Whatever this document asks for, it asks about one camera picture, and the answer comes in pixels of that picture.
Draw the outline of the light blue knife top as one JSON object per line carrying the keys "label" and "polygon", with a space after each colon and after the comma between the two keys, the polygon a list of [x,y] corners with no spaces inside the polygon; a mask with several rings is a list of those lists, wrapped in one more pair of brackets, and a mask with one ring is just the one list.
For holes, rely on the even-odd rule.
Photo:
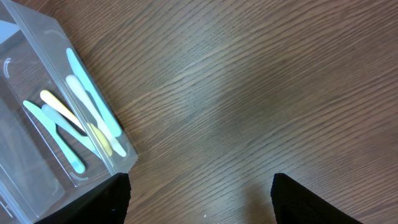
{"label": "light blue knife top", "polygon": [[50,133],[59,148],[67,158],[74,171],[78,174],[83,174],[86,171],[84,163],[80,158],[69,148],[65,141],[60,137],[57,132],[57,125],[48,116],[44,115],[42,110],[31,103],[30,101],[24,100],[23,105],[41,122],[42,126]]}

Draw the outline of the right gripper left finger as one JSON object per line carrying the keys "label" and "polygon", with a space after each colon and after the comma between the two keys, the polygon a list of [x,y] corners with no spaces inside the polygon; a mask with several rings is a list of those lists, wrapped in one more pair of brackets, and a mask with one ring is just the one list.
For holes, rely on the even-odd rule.
{"label": "right gripper left finger", "polygon": [[129,176],[118,173],[37,223],[123,224],[130,199]]}

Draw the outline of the cream plastic knife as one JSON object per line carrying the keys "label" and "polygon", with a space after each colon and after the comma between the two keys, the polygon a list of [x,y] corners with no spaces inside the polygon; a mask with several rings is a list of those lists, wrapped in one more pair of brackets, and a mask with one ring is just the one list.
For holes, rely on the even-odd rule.
{"label": "cream plastic knife", "polygon": [[109,128],[107,127],[101,115],[98,113],[94,104],[90,100],[90,97],[86,93],[79,79],[75,75],[68,75],[66,77],[66,83],[72,89],[72,92],[76,95],[76,97],[86,106],[88,111],[93,115],[94,119],[97,122],[99,130],[105,135],[112,149],[117,152],[121,157],[126,157],[127,152],[118,142],[118,140],[111,134]]}

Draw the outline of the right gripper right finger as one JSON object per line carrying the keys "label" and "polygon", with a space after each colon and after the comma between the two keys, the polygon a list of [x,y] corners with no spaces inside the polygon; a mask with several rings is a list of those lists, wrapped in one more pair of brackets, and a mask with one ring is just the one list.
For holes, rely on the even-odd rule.
{"label": "right gripper right finger", "polygon": [[271,200],[277,224],[361,224],[283,173],[274,175]]}

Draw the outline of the pale blue knife bottom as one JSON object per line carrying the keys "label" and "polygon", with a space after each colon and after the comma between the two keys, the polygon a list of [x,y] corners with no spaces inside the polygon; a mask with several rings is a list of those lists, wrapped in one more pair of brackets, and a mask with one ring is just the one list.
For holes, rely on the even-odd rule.
{"label": "pale blue knife bottom", "polygon": [[93,154],[95,154],[99,159],[100,154],[97,152],[96,148],[94,147],[93,143],[89,139],[88,136],[84,136],[80,134],[66,119],[55,109],[53,109],[48,104],[44,104],[41,107],[42,112],[49,117],[55,124],[60,126],[64,129],[67,133],[72,135],[75,139],[77,139],[82,145],[84,145],[87,149],[89,149]]}

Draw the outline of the yellow plastic knife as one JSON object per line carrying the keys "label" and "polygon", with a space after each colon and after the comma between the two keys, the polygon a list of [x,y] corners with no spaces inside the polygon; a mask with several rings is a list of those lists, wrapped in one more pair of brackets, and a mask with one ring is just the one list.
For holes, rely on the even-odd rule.
{"label": "yellow plastic knife", "polygon": [[48,104],[57,112],[59,112],[64,118],[67,118],[71,121],[75,126],[80,128],[83,132],[85,132],[83,126],[79,122],[78,118],[57,98],[55,97],[50,91],[42,90],[40,92],[40,98]]}

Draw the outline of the white plastic knife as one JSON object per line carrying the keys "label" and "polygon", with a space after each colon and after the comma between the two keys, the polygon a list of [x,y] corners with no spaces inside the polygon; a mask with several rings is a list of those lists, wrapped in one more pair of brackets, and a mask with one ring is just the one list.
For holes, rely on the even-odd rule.
{"label": "white plastic knife", "polygon": [[99,109],[100,115],[104,119],[104,122],[106,123],[110,132],[114,137],[119,137],[122,135],[123,131],[112,111],[109,109],[100,92],[98,91],[95,83],[92,82],[92,79],[86,71],[85,66],[81,62],[80,58],[71,48],[66,49],[66,54],[73,73],[78,77],[79,81],[83,85],[83,88],[88,91],[92,99],[94,99],[96,107]]}

